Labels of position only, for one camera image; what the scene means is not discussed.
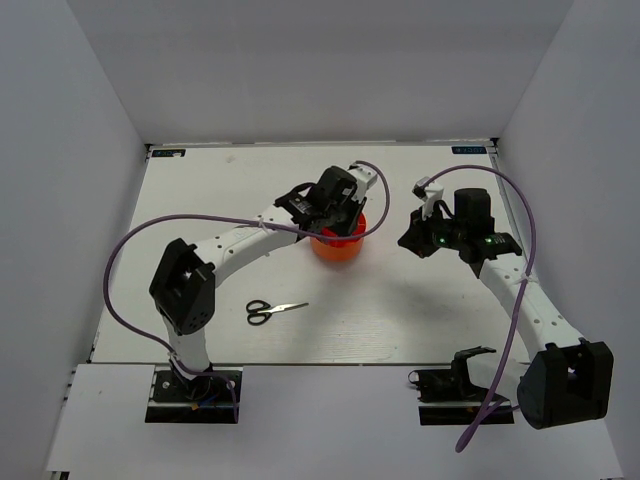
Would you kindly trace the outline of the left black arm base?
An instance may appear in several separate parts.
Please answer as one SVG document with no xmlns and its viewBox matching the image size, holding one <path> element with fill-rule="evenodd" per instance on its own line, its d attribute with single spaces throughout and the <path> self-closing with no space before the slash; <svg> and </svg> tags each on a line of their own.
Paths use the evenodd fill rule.
<svg viewBox="0 0 640 480">
<path fill-rule="evenodd" d="M 242 387 L 241 370 L 214 370 L 219 377 L 196 377 L 183 382 L 170 368 L 157 369 L 145 413 L 147 424 L 237 423 Z"/>
</svg>

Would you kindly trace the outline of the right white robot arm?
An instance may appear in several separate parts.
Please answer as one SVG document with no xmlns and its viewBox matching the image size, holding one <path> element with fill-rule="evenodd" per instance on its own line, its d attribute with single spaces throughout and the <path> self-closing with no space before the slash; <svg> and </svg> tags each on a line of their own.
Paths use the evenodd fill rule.
<svg viewBox="0 0 640 480">
<path fill-rule="evenodd" d="M 530 362 L 509 362 L 494 398 L 517 403 L 536 429 L 605 417 L 611 350 L 603 342 L 588 341 L 540 285 L 525 278 L 522 249 L 509 233 L 496 231 L 489 193 L 458 189 L 448 207 L 439 184 L 416 186 L 413 192 L 423 204 L 412 212 L 399 246 L 420 258 L 440 249 L 456 251 L 504 311 L 518 316 L 517 332 Z"/>
</svg>

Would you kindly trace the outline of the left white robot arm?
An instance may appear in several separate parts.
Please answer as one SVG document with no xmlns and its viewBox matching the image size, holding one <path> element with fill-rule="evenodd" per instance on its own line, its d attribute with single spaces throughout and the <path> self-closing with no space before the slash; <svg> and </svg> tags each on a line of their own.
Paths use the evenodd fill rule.
<svg viewBox="0 0 640 480">
<path fill-rule="evenodd" d="M 319 234 L 327 228 L 342 237 L 353 235 L 377 179 L 362 165 L 331 166 L 317 182 L 277 198 L 249 226 L 194 244 L 178 238 L 167 245 L 149 292 L 169 335 L 180 391 L 199 399 L 210 390 L 204 327 L 215 312 L 217 287 L 253 261 L 297 243 L 304 231 Z"/>
</svg>

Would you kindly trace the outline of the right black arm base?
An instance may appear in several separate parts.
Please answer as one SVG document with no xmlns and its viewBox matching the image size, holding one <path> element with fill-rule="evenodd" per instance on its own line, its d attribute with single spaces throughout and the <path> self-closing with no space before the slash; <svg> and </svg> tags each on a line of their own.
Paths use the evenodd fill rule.
<svg viewBox="0 0 640 480">
<path fill-rule="evenodd" d="M 451 369 L 411 371 L 408 383 L 418 392 L 421 426 L 469 426 L 488 390 L 458 381 Z"/>
</svg>

